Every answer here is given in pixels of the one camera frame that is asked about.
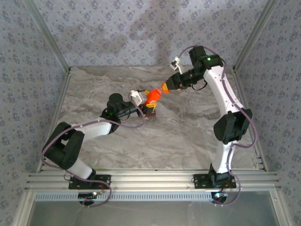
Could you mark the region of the orange pill bottle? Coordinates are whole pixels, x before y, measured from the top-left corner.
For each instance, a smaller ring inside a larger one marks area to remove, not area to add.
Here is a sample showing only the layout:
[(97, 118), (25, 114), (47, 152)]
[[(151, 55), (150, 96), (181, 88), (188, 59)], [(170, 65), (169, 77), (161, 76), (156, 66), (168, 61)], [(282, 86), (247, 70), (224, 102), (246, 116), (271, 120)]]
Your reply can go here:
[(162, 96), (162, 91), (159, 88), (155, 88), (152, 89), (151, 91), (149, 91), (149, 94), (146, 95), (147, 100), (145, 101), (145, 105), (146, 104), (150, 104), (150, 103), (155, 103), (157, 102)]

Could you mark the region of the floral patterned backdrop cloth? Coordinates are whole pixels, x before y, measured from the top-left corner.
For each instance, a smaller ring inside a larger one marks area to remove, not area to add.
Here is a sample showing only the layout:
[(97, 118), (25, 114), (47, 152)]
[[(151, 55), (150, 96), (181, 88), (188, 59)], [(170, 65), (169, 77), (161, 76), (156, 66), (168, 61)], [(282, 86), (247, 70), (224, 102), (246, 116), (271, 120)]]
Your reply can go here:
[[(193, 44), (233, 66), (267, 0), (34, 0), (69, 66), (167, 65)], [(301, 226), (301, 0), (280, 0), (238, 72)], [(0, 226), (38, 166), (66, 71), (22, 0), (0, 0)]]

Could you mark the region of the grey metal sheet panel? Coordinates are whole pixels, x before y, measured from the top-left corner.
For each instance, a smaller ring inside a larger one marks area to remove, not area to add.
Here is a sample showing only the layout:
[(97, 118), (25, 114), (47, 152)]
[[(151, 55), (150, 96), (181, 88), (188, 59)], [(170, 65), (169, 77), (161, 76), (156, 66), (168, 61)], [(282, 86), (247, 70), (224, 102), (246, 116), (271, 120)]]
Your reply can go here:
[(209, 202), (37, 202), (27, 226), (280, 226), (270, 207)]

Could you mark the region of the aluminium side rail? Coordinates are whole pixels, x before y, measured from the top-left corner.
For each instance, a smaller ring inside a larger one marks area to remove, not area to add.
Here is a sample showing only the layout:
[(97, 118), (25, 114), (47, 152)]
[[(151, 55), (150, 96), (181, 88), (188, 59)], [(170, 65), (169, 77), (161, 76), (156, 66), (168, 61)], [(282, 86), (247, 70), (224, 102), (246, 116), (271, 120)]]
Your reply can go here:
[(49, 128), (49, 131), (46, 135), (46, 141), (49, 139), (50, 135), (52, 134), (53, 130), (55, 129), (55, 127), (57, 125), (58, 118), (59, 118), (59, 113), (61, 111), (61, 108), (62, 108), (62, 105), (63, 105), (63, 102), (64, 102), (64, 98), (65, 98), (65, 94), (66, 94), (67, 88), (68, 88), (69, 83), (70, 83), (70, 79), (71, 79), (70, 73), (71, 73), (71, 67), (68, 68), (65, 79), (63, 81), (63, 86), (62, 86), (62, 89), (60, 91), (58, 101), (56, 103), (56, 107), (55, 107), (54, 115), (53, 115), (52, 120), (51, 120), (50, 128)]
[[(235, 81), (235, 84), (236, 84), (236, 87), (237, 87), (240, 102), (246, 108), (250, 108), (250, 106), (248, 104), (248, 101), (247, 101), (247, 98), (246, 98), (246, 95), (244, 93), (242, 83), (240, 81), (239, 76), (237, 75), (237, 72), (236, 72), (235, 68), (233, 67), (231, 69), (231, 71), (233, 72), (233, 78), (234, 78), (234, 81)], [(251, 138), (252, 141), (254, 141), (255, 138), (257, 138), (256, 143), (251, 148), (253, 150), (253, 152), (255, 153), (255, 156), (256, 156), (256, 164), (255, 165), (260, 170), (269, 171), (269, 167), (268, 167), (268, 164), (267, 164), (267, 161), (265, 159), (264, 152), (263, 152), (263, 147), (261, 146), (261, 142), (259, 140), (259, 135), (255, 135), (255, 131), (254, 131), (252, 125), (249, 126), (248, 134), (250, 135), (250, 138)]]

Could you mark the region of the aluminium corner post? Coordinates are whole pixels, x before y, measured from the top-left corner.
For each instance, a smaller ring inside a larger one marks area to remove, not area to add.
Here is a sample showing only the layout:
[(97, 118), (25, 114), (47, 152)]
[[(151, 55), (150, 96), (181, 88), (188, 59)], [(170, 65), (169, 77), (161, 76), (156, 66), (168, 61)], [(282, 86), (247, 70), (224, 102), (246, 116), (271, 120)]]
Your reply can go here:
[(27, 7), (29, 13), (31, 14), (34, 22), (38, 26), (44, 40), (48, 44), (50, 50), (55, 55), (56, 59), (58, 60), (58, 63), (60, 66), (68, 72), (70, 70), (70, 67), (68, 63), (66, 62), (56, 40), (54, 39), (54, 36), (52, 35), (50, 29), (48, 28), (42, 14), (40, 13), (38, 7), (36, 6), (34, 0), (22, 0), (25, 6)]
[(259, 14), (253, 29), (251, 30), (246, 43), (244, 44), (242, 50), (240, 51), (235, 64), (233, 65), (233, 71), (239, 72), (244, 65), (245, 61), (249, 57), (253, 47), (255, 46), (257, 40), (259, 39), (262, 31), (264, 30), (266, 24), (268, 23), (270, 17), (273, 14), (276, 6), (280, 0), (267, 0), (261, 13)]

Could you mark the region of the aluminium mounting rail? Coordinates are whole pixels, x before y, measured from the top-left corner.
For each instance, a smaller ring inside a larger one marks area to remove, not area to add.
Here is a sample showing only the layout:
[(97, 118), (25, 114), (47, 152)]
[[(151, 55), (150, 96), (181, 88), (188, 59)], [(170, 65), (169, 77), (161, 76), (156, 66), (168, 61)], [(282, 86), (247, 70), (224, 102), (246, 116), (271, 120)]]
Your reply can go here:
[[(102, 169), (98, 174), (111, 176), (113, 191), (192, 191), (193, 175), (207, 170), (192, 169)], [(281, 187), (277, 173), (264, 170), (235, 170), (243, 191), (270, 191)], [(27, 177), (25, 189), (33, 191), (66, 191), (65, 172), (45, 167)]]

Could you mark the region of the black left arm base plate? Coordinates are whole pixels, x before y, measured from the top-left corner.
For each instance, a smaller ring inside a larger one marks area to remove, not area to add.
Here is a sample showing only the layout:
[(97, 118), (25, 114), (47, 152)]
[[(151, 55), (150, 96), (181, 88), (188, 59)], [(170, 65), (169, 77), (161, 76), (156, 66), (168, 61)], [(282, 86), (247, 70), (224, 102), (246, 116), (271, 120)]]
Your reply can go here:
[(107, 184), (111, 184), (111, 175), (100, 175), (94, 174), (88, 178), (88, 180), (93, 180), (93, 182), (87, 182), (83, 180), (79, 180), (75, 177), (70, 178), (69, 189), (70, 190), (99, 190), (104, 189), (107, 190), (109, 187), (106, 184), (99, 183), (98, 181), (105, 182)]

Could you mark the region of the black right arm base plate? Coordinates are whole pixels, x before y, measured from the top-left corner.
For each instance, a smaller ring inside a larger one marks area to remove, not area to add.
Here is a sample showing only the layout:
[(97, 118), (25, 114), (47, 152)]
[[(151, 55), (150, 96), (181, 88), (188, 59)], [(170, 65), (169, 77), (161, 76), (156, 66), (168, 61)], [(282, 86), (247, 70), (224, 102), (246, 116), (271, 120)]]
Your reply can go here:
[(194, 174), (193, 183), (195, 189), (201, 188), (237, 188), (236, 180), (229, 173), (223, 174)]

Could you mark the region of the aluminium bottom frame bar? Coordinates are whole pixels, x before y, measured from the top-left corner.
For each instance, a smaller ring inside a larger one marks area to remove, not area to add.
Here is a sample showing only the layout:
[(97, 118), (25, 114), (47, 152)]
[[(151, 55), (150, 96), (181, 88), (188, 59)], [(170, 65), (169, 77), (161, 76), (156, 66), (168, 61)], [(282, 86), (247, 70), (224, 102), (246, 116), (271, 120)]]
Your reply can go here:
[(11, 226), (27, 226), (36, 192), (25, 191), (21, 195)]
[(270, 191), (273, 207), (280, 226), (294, 226), (284, 193), (280, 190)]

